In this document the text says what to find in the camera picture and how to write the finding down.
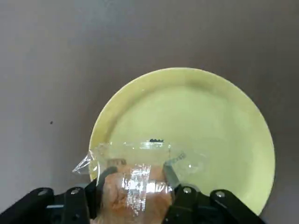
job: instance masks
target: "yellow plate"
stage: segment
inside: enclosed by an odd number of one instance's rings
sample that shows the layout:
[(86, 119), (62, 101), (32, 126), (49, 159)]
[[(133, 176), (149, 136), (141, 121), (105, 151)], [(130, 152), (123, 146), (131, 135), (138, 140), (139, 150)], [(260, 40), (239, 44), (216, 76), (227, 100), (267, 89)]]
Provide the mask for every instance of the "yellow plate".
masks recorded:
[(184, 175), (184, 182), (205, 194), (228, 189), (261, 213), (274, 180), (274, 146), (259, 109), (231, 82), (191, 68), (143, 75), (106, 104), (90, 148), (151, 138), (182, 147), (192, 164), (201, 161), (200, 172)]

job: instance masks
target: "food item inside bag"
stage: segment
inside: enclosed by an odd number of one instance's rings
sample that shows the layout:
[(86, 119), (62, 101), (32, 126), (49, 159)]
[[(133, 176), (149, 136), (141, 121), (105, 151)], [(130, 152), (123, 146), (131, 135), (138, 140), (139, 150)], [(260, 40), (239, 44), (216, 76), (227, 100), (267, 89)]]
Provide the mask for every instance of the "food item inside bag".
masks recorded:
[(105, 178), (99, 224), (157, 224), (171, 204), (162, 167), (117, 165)]

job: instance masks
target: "clear plastic bag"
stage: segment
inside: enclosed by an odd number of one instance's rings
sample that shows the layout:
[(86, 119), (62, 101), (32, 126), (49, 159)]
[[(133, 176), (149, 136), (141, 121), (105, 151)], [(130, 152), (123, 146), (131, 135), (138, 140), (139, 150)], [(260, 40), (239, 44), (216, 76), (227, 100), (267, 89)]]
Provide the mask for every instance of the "clear plastic bag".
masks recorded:
[(171, 205), (173, 186), (165, 178), (164, 165), (174, 167), (178, 177), (198, 169), (181, 148), (153, 140), (99, 144), (73, 172), (99, 181), (105, 170), (115, 167), (105, 176), (98, 223), (155, 224)]

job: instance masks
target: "screw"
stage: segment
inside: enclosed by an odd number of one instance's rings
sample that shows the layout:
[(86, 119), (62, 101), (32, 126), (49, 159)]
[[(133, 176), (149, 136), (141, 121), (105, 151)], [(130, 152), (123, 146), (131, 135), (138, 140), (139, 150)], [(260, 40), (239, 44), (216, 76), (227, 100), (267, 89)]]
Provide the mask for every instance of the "screw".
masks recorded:
[(74, 190), (71, 191), (71, 195), (75, 195), (80, 191), (79, 188), (75, 188)]
[(185, 193), (185, 194), (189, 194), (189, 193), (191, 193), (191, 188), (184, 188), (183, 189), (183, 192)]
[(216, 195), (218, 196), (218, 197), (225, 197), (225, 193), (223, 192), (223, 191), (217, 191), (216, 192)]
[(38, 192), (38, 196), (42, 196), (42, 195), (45, 195), (46, 193), (48, 192), (47, 189), (43, 189), (42, 191)]

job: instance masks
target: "gray surface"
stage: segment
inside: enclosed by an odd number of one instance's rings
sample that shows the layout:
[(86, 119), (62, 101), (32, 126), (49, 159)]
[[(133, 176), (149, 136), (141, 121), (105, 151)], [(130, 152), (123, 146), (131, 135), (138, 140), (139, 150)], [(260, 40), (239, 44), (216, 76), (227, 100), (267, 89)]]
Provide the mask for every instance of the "gray surface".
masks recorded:
[(0, 210), (33, 188), (78, 182), (71, 169), (112, 94), (186, 66), (231, 80), (259, 106), (277, 156), (263, 217), (296, 223), (298, 40), (295, 0), (1, 0)]

